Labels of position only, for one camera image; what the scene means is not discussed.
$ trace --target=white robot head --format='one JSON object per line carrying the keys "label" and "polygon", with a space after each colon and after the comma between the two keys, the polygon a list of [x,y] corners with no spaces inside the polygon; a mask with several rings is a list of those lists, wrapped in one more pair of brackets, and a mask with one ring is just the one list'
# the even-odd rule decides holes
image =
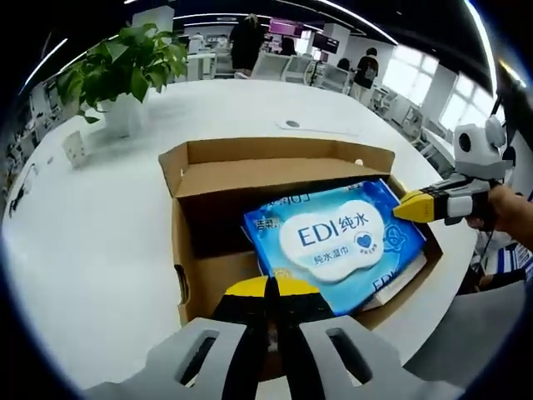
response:
{"label": "white robot head", "polygon": [[496,116],[485,128],[474,124],[456,128],[454,150],[456,172],[479,179],[503,179],[506,163],[501,160],[500,147],[506,144],[506,133]]}

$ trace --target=potted plant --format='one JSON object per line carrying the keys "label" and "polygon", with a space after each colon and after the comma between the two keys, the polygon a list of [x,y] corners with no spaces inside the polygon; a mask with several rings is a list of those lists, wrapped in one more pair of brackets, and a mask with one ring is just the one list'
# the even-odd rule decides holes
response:
{"label": "potted plant", "polygon": [[73,103],[88,123],[98,121],[84,109],[103,113],[107,129],[126,136],[142,128],[147,90],[158,93],[169,77],[187,73],[187,50],[171,44],[171,32],[158,32],[156,24],[125,27],[91,48],[58,79],[63,104]]}

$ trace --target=gray gripper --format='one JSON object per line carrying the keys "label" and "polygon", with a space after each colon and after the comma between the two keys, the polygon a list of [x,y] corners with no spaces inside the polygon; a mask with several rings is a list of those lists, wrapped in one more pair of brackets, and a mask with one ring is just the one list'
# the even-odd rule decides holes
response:
{"label": "gray gripper", "polygon": [[[121,383],[105,382],[85,391],[97,400],[221,399],[230,362],[245,325],[196,318],[147,355],[146,366]],[[214,338],[194,386],[180,383],[200,346]]]}
{"label": "gray gripper", "polygon": [[[405,370],[398,351],[355,319],[345,316],[305,322],[300,329],[311,349],[326,399],[449,400],[457,399],[462,389],[446,382],[426,382]],[[363,377],[354,386],[332,339],[341,343],[345,361]]]}

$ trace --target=white table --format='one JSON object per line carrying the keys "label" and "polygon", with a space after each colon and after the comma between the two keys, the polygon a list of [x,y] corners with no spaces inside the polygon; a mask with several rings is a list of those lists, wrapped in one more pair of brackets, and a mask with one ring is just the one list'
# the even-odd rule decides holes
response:
{"label": "white table", "polygon": [[[246,136],[329,138],[396,153],[392,173],[407,188],[441,179],[398,132],[348,96],[284,82],[216,80],[150,93],[151,126],[102,145],[104,122],[75,117],[50,132],[22,170],[39,175],[2,226],[12,289],[47,354],[79,387],[118,382],[179,328],[172,268],[171,199],[157,155],[186,140]],[[281,128],[293,120],[310,131]],[[333,132],[317,132],[325,122]],[[92,155],[72,170],[61,142],[79,129]],[[15,182],[13,195],[21,182]],[[476,241],[464,223],[431,224],[444,256],[416,293],[375,332],[406,363],[431,335],[465,275]],[[284,390],[284,378],[260,393]]]}
{"label": "white table", "polygon": [[428,128],[423,127],[422,130],[426,134],[427,141],[436,149],[437,152],[442,154],[447,162],[453,167],[456,165],[456,153],[453,145],[448,143],[442,137],[436,133],[430,131]]}
{"label": "white table", "polygon": [[197,52],[196,54],[188,54],[187,60],[215,58],[216,56],[217,54],[215,52]]}

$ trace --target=wet wipes package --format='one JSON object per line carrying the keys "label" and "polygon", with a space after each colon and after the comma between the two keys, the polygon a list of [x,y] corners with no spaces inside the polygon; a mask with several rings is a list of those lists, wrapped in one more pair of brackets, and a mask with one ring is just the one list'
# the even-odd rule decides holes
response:
{"label": "wet wipes package", "polygon": [[245,229],[262,273],[318,288],[336,315],[349,313],[421,253],[425,238],[396,219],[382,181],[284,197],[248,212]]}

